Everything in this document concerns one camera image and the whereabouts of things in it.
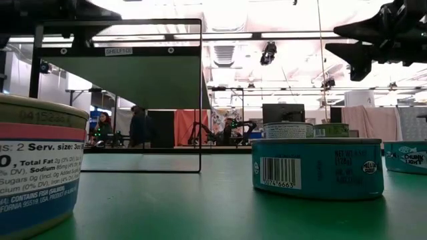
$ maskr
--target barcode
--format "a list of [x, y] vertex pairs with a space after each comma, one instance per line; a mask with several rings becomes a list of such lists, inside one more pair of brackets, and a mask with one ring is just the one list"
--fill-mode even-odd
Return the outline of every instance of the barcode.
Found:
[[301, 159], [261, 158], [261, 184], [301, 189]]
[[325, 137], [325, 129], [314, 129], [314, 137]]

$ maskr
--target computer monitor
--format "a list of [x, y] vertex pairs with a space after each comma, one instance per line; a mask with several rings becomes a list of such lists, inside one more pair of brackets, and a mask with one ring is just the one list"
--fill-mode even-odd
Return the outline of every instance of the computer monitor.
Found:
[[306, 121], [304, 104], [263, 104], [263, 123], [277, 123], [282, 121], [302, 122]]

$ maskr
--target orange curtain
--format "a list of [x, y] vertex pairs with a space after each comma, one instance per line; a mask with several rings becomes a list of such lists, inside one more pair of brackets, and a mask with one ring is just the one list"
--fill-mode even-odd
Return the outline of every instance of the orange curtain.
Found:
[[[191, 130], [193, 129], [194, 121], [199, 121], [199, 110], [195, 111], [195, 119], [194, 119], [194, 111], [188, 110], [177, 110], [175, 111], [175, 117], [173, 120], [173, 125], [175, 128], [175, 146], [187, 145], [188, 139], [191, 135]], [[201, 111], [201, 123], [207, 126], [207, 110]], [[199, 126], [195, 128], [195, 134], [199, 133]], [[206, 133], [204, 130], [201, 132], [202, 143], [206, 141]]]

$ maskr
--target pink curtain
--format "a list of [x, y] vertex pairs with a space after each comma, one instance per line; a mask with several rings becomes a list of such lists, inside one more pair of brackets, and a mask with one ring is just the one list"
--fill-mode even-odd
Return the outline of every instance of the pink curtain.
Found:
[[[199, 111], [195, 112], [194, 119], [194, 111], [188, 110], [177, 110], [175, 111], [175, 117], [173, 120], [174, 128], [175, 128], [175, 146], [187, 145], [187, 141], [191, 135], [191, 130], [193, 129], [194, 121], [199, 121]], [[207, 126], [207, 111], [203, 110], [201, 112], [201, 123]], [[195, 129], [195, 134], [199, 133], [199, 126]], [[202, 143], [206, 141], [206, 133], [205, 131], [201, 132]]]
[[395, 107], [344, 107], [342, 122], [350, 130], [359, 130], [359, 136], [383, 141], [401, 141], [400, 117]]

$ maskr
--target spotlight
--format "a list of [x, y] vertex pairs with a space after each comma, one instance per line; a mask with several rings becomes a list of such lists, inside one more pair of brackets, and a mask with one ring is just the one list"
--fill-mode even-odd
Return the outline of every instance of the spotlight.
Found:
[[48, 62], [42, 61], [40, 64], [40, 73], [42, 74], [52, 73], [52, 66]]
[[388, 85], [388, 87], [390, 88], [390, 91], [395, 91], [395, 89], [393, 89], [393, 88], [398, 87], [398, 85], [396, 84], [396, 82], [392, 82]]
[[269, 65], [274, 60], [274, 55], [278, 52], [278, 48], [273, 41], [267, 43], [266, 48], [262, 51], [261, 55], [261, 65]]
[[335, 86], [335, 79], [334, 77], [328, 78], [324, 83], [322, 83], [321, 88], [326, 88], [326, 90], [330, 90], [331, 87]]

